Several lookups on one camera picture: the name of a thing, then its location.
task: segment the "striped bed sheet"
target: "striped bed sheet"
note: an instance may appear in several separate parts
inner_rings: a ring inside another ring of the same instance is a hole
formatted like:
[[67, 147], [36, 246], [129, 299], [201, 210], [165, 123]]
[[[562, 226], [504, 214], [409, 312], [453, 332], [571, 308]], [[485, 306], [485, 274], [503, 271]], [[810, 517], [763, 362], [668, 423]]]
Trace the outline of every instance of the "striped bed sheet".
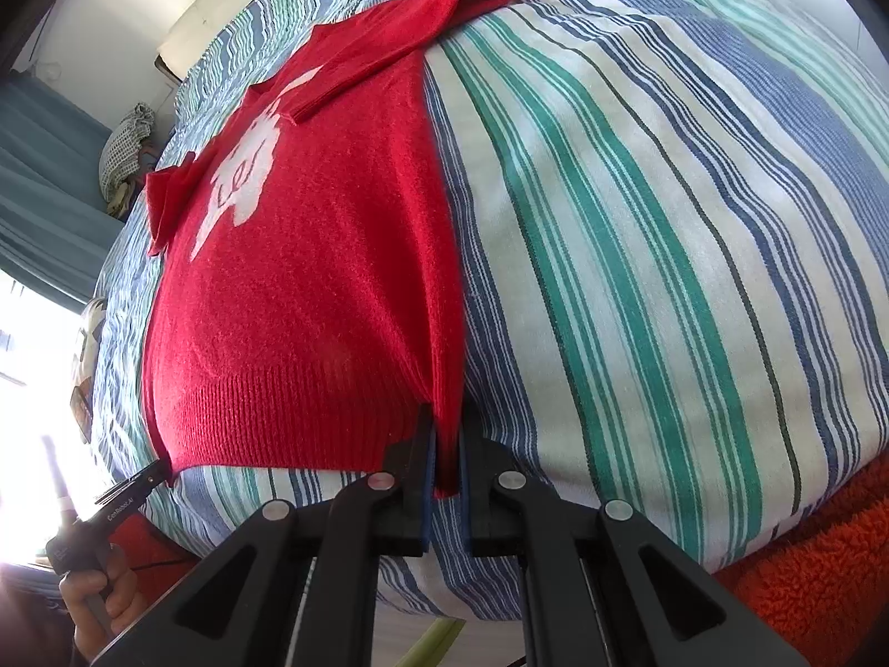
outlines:
[[[384, 0], [255, 0], [179, 90], [161, 166], [219, 131], [313, 23]], [[784, 0], [517, 0], [427, 53], [461, 250], [468, 393], [563, 498], [622, 498], [708, 569], [793, 527], [887, 441], [889, 98]], [[93, 445], [154, 458], [139, 366], [154, 289], [139, 199], [99, 278]], [[185, 471], [148, 517], [206, 554], [264, 501], [360, 475]], [[470, 560], [459, 497], [378, 599], [517, 619], [516, 565]]]

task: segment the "silver rivet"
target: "silver rivet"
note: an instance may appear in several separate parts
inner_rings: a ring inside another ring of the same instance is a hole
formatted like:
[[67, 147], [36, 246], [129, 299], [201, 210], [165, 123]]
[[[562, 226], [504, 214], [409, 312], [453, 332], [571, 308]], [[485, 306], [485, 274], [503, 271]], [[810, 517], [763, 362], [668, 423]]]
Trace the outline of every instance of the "silver rivet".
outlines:
[[615, 521], [627, 521], [633, 516], [633, 507], [625, 501], [615, 499], [606, 504], [606, 514]]
[[375, 492], [387, 492], [394, 486], [394, 476], [388, 471], [378, 471], [367, 478], [367, 485]]
[[510, 489], [510, 491], [521, 489], [525, 484], [528, 483], [525, 475], [520, 471], [504, 471], [497, 477], [497, 481], [499, 482], [500, 486], [502, 486], [504, 489]]
[[290, 504], [282, 499], [275, 499], [262, 507], [262, 516], [268, 521], [279, 521], [288, 514], [290, 514]]

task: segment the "blue curtain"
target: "blue curtain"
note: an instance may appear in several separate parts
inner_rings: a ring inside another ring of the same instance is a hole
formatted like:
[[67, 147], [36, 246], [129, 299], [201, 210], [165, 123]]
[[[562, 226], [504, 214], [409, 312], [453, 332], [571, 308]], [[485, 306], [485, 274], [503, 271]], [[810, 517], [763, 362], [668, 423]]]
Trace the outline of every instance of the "blue curtain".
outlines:
[[29, 73], [0, 82], [0, 270], [74, 311], [122, 225], [99, 191], [110, 134]]

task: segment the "hand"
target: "hand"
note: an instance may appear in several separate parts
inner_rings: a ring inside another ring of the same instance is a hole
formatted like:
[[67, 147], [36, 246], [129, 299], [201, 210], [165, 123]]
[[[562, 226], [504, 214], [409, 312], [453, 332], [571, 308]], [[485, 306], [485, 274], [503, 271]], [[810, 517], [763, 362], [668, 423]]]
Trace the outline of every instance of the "hand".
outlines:
[[61, 597], [74, 621], [74, 645], [88, 661], [94, 660], [109, 642], [105, 630], [86, 606], [88, 596], [99, 594], [111, 580], [114, 590], [105, 601], [105, 608], [111, 617], [114, 637], [148, 608], [148, 603], [139, 592], [136, 572], [129, 568], [126, 554], [117, 544], [111, 545], [106, 571], [107, 578], [102, 572], [69, 572], [59, 584]]

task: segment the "ribbed hem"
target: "ribbed hem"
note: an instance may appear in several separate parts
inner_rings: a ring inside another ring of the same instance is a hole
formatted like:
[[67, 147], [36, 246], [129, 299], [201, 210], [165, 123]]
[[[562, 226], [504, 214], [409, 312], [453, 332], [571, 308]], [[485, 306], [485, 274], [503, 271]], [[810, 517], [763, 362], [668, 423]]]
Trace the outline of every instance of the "ribbed hem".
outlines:
[[419, 402], [391, 369], [274, 365], [203, 387], [157, 423], [174, 474], [207, 464], [372, 471], [387, 445], [412, 436]]

